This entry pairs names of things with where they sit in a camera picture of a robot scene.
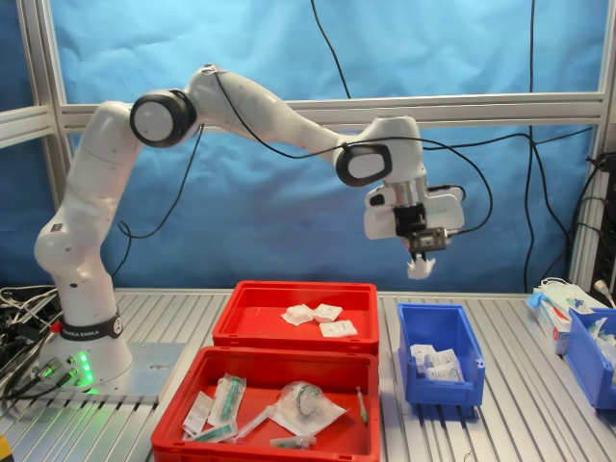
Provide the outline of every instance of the blue plastic bin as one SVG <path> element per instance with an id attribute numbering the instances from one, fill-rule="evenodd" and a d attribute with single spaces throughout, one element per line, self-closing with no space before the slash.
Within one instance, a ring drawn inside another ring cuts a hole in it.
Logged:
<path id="1" fill-rule="evenodd" d="M 614 369 L 588 333 L 590 324 L 607 318 L 602 330 L 616 334 L 616 310 L 594 308 L 593 311 L 592 315 L 579 315 L 569 310 L 571 333 L 565 357 L 590 404 L 596 409 L 616 409 L 616 387 L 612 386 Z"/>
<path id="2" fill-rule="evenodd" d="M 480 406 L 485 363 L 469 320 L 460 305 L 399 303 L 398 357 L 406 400 L 411 404 Z M 436 382 L 417 374 L 412 345 L 432 345 L 437 351 L 453 348 L 466 382 Z"/>

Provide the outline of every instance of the box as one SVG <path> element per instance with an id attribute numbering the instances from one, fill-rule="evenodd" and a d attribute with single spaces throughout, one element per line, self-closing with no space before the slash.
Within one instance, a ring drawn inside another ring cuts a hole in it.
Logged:
<path id="1" fill-rule="evenodd" d="M 357 335 L 324 338 L 316 321 L 295 326 L 281 315 L 293 305 L 315 309 L 321 303 L 341 306 L 336 321 L 350 320 Z M 376 287 L 372 284 L 325 282 L 240 282 L 214 327 L 214 345 L 348 351 L 378 357 Z"/>
<path id="2" fill-rule="evenodd" d="M 293 436 L 272 420 L 248 434 L 245 445 L 182 441 L 182 422 L 199 391 L 213 397 L 218 379 L 227 372 L 245 377 L 247 382 L 237 419 L 239 428 L 274 404 L 286 385 L 298 380 L 319 386 L 348 411 L 318 433 L 317 443 L 308 450 L 272 448 L 270 439 Z M 361 419 L 357 386 L 364 394 L 368 424 Z M 151 441 L 156 462 L 376 462 L 380 457 L 376 358 L 355 353 L 205 347 L 196 355 Z"/>
<path id="3" fill-rule="evenodd" d="M 540 300 L 535 306 L 530 307 L 530 311 L 535 315 L 541 330 L 548 337 L 552 351 L 556 354 L 565 354 L 571 331 L 570 319 L 548 300 Z"/>
<path id="4" fill-rule="evenodd" d="M 411 404 L 479 406 L 483 400 L 485 363 L 461 305 L 399 303 L 398 357 L 406 400 Z M 465 382 L 437 382 L 417 373 L 412 345 L 433 345 L 437 351 L 453 348 Z"/>
<path id="5" fill-rule="evenodd" d="M 616 334 L 616 310 L 596 308 L 594 311 L 593 315 L 579 315 L 569 310 L 571 332 L 565 357 L 590 404 L 596 409 L 616 409 L 616 387 L 612 385 L 614 368 L 588 333 L 588 326 L 593 322 L 607 318 L 602 330 Z"/>

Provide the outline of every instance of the red plastic bin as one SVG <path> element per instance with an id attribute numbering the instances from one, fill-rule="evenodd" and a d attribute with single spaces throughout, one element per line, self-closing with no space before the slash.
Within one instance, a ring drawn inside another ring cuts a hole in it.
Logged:
<path id="1" fill-rule="evenodd" d="M 274 404 L 285 385 L 298 380 L 321 387 L 329 399 L 348 410 L 318 433 L 317 443 L 307 450 L 272 448 L 270 439 L 293 436 L 272 420 L 266 420 L 248 434 L 245 445 L 182 441 L 182 422 L 197 394 L 203 391 L 213 397 L 218 379 L 227 372 L 246 378 L 238 428 L 267 405 Z M 364 394 L 368 424 L 361 419 L 357 386 Z M 377 462 L 380 447 L 376 359 L 356 353 L 205 347 L 192 362 L 151 441 L 156 462 Z"/>
<path id="2" fill-rule="evenodd" d="M 312 309 L 321 303 L 342 307 L 336 321 L 350 320 L 357 335 L 324 338 L 316 321 L 295 326 L 281 318 L 287 308 L 302 303 Z M 378 357 L 376 306 L 372 284 L 242 281 L 212 336 L 216 346 L 348 351 Z"/>

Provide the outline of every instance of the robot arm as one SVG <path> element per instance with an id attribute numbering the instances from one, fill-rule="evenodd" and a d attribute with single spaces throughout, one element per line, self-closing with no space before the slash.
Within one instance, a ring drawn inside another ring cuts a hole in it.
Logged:
<path id="1" fill-rule="evenodd" d="M 369 192 L 364 218 L 369 239 L 400 237 L 411 254 L 408 275 L 428 277 L 448 229 L 464 217 L 451 190 L 426 184 L 419 130 L 411 117 L 378 118 L 357 136 L 319 126 L 258 84 L 213 65 L 200 68 L 184 90 L 154 91 L 134 105 L 103 103 L 81 139 L 58 213 L 38 235 L 35 256 L 53 277 L 63 306 L 60 336 L 42 349 L 41 364 L 60 358 L 76 368 L 83 389 L 125 372 L 131 354 L 122 339 L 111 276 L 100 259 L 117 204 L 144 144 L 172 146 L 210 123 L 250 140 L 282 141 L 321 152 L 345 184 Z"/>

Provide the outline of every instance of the green led light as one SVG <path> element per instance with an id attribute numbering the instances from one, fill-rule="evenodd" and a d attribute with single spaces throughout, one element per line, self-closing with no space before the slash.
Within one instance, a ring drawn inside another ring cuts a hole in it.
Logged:
<path id="1" fill-rule="evenodd" d="M 81 383 L 82 386 L 90 385 L 94 381 L 94 375 L 90 370 L 90 363 L 88 362 L 88 356 L 84 351 L 79 352 L 79 358 L 81 359 L 81 366 L 84 369 L 86 380 Z"/>

